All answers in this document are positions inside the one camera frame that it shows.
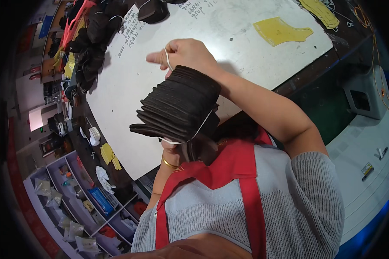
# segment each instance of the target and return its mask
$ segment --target cable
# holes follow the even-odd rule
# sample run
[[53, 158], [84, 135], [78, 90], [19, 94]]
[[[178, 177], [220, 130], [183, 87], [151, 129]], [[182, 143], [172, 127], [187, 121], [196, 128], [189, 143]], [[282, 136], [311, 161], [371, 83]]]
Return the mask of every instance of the cable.
[[[381, 91], [379, 91], [378, 85], [377, 85], [377, 83], [376, 83], [375, 67], [374, 67], [374, 61], [375, 61], [375, 49], [376, 49], [376, 53], [377, 53], [377, 55], [378, 55], [378, 64], [379, 64], [379, 68], [381, 69], [381, 67], [380, 67], [379, 49], [378, 49], [378, 45], [377, 45], [377, 42], [376, 42], [376, 34], [375, 34], [375, 31], [374, 31], [374, 29], [373, 29], [372, 23], [370, 22], [369, 18], [367, 17], [366, 13], [363, 11], [363, 9], [362, 9], [362, 7], [361, 7], [360, 5], [354, 7], [353, 11], [354, 11], [354, 15], [356, 16], [356, 18], [358, 19], [358, 21], [363, 25], [363, 27], [364, 27], [364, 28], [370, 28], [370, 30], [372, 31], [372, 34], [373, 34], [373, 48], [372, 48], [372, 72], [373, 72], [373, 81], [375, 82], [375, 87], [376, 87], [376, 90], [378, 91], [378, 95], [380, 96], [380, 99], [382, 100], [383, 104], [386, 106], [387, 110], [389, 111], [389, 107], [386, 105], [386, 103], [385, 103], [384, 100], [383, 100], [383, 97], [384, 97], [384, 95], [386, 94], [387, 100], [389, 101], [389, 95], [387, 94], [386, 88], [384, 87], [384, 84], [383, 84], [382, 71], [380, 71], [380, 80], [382, 81], [382, 90], [381, 90]], [[358, 11], [360, 12], [360, 14], [361, 14], [363, 20], [359, 17]]]

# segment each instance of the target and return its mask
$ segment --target orange basket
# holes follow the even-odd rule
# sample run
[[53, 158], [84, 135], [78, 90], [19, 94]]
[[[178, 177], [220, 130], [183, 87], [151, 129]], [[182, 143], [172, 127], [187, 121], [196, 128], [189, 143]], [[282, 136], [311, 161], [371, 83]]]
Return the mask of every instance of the orange basket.
[[68, 25], [67, 20], [66, 20], [65, 30], [63, 32], [63, 36], [61, 39], [61, 44], [63, 46], [63, 49], [66, 49], [66, 45], [68, 44], [68, 42], [70, 42], [73, 39], [73, 35], [76, 32], [76, 28], [78, 27], [80, 19], [82, 17], [84, 17], [85, 15], [87, 15], [89, 12], [89, 9], [94, 5], [97, 5], [97, 4], [91, 0], [84, 0], [84, 3], [82, 4], [82, 6], [79, 9], [78, 13], [76, 14], [75, 18], [70, 22], [70, 25]]

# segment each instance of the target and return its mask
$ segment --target stack of brown foam pieces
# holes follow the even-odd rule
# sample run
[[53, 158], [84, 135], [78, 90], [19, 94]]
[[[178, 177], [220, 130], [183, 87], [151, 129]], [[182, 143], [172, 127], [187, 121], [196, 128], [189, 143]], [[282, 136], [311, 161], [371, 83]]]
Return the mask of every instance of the stack of brown foam pieces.
[[216, 158], [211, 137], [219, 124], [215, 110], [220, 91], [221, 86], [207, 75], [178, 65], [141, 100], [137, 117], [144, 124], [132, 124], [130, 131], [181, 143], [177, 150], [183, 161], [209, 165]]

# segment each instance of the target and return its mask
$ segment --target person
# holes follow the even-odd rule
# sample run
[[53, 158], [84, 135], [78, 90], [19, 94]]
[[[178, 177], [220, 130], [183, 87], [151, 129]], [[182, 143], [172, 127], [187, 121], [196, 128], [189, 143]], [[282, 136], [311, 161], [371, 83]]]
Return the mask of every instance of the person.
[[131, 253], [120, 257], [334, 258], [343, 200], [334, 164], [308, 116], [289, 99], [225, 72], [201, 41], [172, 40], [146, 61], [208, 75], [262, 128], [254, 142], [221, 141], [210, 166], [180, 164], [175, 145], [162, 141], [150, 203]]

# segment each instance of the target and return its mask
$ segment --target gold bracelet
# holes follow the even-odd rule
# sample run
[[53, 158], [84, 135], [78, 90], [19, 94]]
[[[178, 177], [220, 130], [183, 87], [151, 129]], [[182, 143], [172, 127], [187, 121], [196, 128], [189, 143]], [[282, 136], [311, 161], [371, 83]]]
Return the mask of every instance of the gold bracelet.
[[163, 156], [161, 156], [161, 159], [163, 160], [163, 162], [164, 162], [168, 167], [173, 168], [173, 169], [178, 168], [178, 166], [172, 165], [172, 164], [170, 164], [169, 162], [167, 162], [166, 159], [164, 159]]

